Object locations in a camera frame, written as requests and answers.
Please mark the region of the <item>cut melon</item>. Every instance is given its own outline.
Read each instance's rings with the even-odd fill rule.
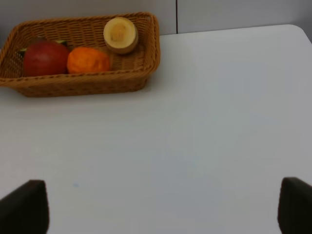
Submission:
[[[105,25],[104,40],[107,47],[113,52],[117,54],[130,53],[138,43],[137,28],[126,18],[114,18]]]

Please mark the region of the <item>woven basket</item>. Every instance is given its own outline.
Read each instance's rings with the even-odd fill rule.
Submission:
[[[115,17],[128,18],[138,30],[138,46],[128,55],[114,54],[105,45],[104,26]],[[18,51],[37,36],[67,40],[69,47],[88,46],[104,51],[110,56],[112,71],[25,77]],[[159,63],[159,25],[150,13],[28,21],[12,30],[1,50],[0,86],[15,89],[27,97],[132,92],[145,86]]]

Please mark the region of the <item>red apple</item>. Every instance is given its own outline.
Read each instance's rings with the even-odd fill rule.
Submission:
[[[28,77],[64,74],[68,55],[67,47],[57,42],[35,42],[25,53],[24,72]]]

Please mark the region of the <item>table surface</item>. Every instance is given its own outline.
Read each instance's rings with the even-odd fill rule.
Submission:
[[[0,197],[44,179],[49,234],[278,234],[312,182],[312,45],[292,25],[161,37],[136,93],[0,89]]]

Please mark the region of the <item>orange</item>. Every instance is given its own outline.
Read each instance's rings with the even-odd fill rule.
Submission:
[[[109,71],[109,57],[93,48],[77,47],[68,56],[67,70],[70,74]]]

